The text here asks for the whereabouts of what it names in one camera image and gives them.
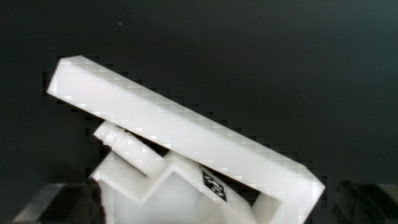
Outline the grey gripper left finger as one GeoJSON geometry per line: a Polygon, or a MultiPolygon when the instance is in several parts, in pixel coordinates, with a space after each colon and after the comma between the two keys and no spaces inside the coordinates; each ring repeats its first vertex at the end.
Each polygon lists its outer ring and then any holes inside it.
{"type": "Polygon", "coordinates": [[[11,224],[105,224],[98,183],[49,184],[11,224]]]}

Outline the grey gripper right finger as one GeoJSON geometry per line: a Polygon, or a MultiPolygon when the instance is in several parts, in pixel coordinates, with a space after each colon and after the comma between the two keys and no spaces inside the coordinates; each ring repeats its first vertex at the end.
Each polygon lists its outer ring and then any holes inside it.
{"type": "Polygon", "coordinates": [[[398,224],[398,184],[360,184],[345,180],[336,187],[338,224],[398,224]]]}

